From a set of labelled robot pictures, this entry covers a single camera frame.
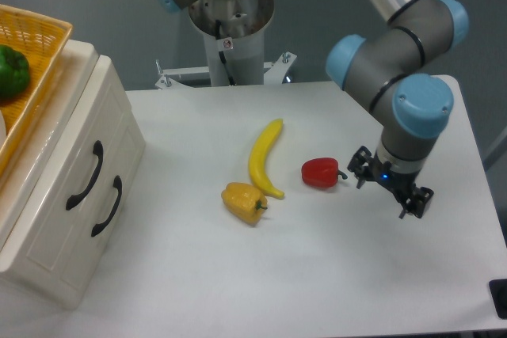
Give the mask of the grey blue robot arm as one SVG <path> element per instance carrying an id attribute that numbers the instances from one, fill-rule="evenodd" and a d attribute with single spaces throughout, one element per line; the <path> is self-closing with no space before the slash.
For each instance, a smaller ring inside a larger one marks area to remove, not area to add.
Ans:
<path id="1" fill-rule="evenodd" d="M 260 85 L 264 32 L 274 0 L 158 0 L 169 13 L 186 9 L 204 38 L 213 85 Z M 416 179 L 440 133 L 454 97 L 422 67 L 467 35 L 469 18 L 456 0 L 370 0 L 387 23 L 377 40 L 342 38 L 326 58 L 326 73 L 381 125 L 375 151 L 361 147 L 348 169 L 359 184 L 388 190 L 402 213 L 421 217 L 433 191 Z"/>

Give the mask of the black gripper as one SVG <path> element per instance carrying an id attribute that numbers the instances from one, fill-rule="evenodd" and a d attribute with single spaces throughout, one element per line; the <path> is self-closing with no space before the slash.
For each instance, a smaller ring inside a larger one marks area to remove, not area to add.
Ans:
<path id="1" fill-rule="evenodd" d="M 352 156 L 347 170 L 356 178 L 357 189 L 372 181 L 392 193 L 402 206 L 399 218 L 406 215 L 422 218 L 434 195 L 432 189 L 414 185 L 420 171 L 401 173 L 390 161 L 381 162 L 378 154 L 372 157 L 371 151 L 365 146 L 361 146 Z"/>

